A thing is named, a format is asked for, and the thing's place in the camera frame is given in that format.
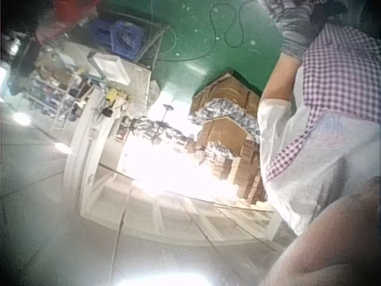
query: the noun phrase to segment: person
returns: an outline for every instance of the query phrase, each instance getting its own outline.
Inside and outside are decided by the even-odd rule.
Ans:
[[[380,174],[381,41],[313,23],[317,1],[259,2],[283,36],[258,108],[261,174],[268,202],[301,235]]]
[[[261,286],[381,285],[380,178],[330,205]]]

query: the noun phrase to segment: forearm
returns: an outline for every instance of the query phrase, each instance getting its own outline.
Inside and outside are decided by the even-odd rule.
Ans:
[[[300,66],[301,62],[298,59],[281,53],[262,93],[261,100],[291,101],[296,73]]]

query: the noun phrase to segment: blue crate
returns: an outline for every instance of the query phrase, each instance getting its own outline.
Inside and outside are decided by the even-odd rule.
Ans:
[[[107,21],[94,20],[90,23],[92,39],[100,45],[111,49],[111,26]]]
[[[139,53],[143,28],[129,22],[118,21],[111,26],[112,51],[123,58],[133,60]]]

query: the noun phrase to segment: checkered shirt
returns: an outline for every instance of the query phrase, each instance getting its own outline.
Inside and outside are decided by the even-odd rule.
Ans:
[[[303,103],[310,115],[303,134],[281,150],[264,182],[294,161],[325,111],[381,124],[381,41],[347,26],[327,24],[303,57]]]

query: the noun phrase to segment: hand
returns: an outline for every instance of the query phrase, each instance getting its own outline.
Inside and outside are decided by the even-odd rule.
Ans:
[[[310,1],[258,0],[275,19],[276,26],[283,36],[282,52],[301,61],[304,52],[315,39],[318,29],[311,24],[313,4]]]

